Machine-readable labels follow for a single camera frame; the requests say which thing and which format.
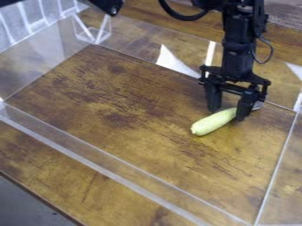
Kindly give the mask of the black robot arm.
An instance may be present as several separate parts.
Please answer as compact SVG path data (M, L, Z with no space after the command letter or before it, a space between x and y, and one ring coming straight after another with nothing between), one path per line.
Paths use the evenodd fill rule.
M264 102L268 79L253 74L256 39L265 31L264 0L201 0L203 10L221 10L224 37L221 40L221 66L201 65L199 84L205 89L205 104L211 112L221 106L223 93L240 96L236 104L236 121L249 115L256 102Z

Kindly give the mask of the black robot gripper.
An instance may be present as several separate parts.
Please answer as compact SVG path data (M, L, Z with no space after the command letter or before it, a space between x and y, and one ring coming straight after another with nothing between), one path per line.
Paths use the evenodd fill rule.
M225 72L221 67L199 66L201 76L200 84L205 87L205 104L211 112L216 112L221 106L221 92L239 96L236 103L236 121L241 122L249 115L256 101L263 102L267 97L267 87L271 81L255 75L252 72L236 77ZM251 88L236 86L236 82L245 82Z

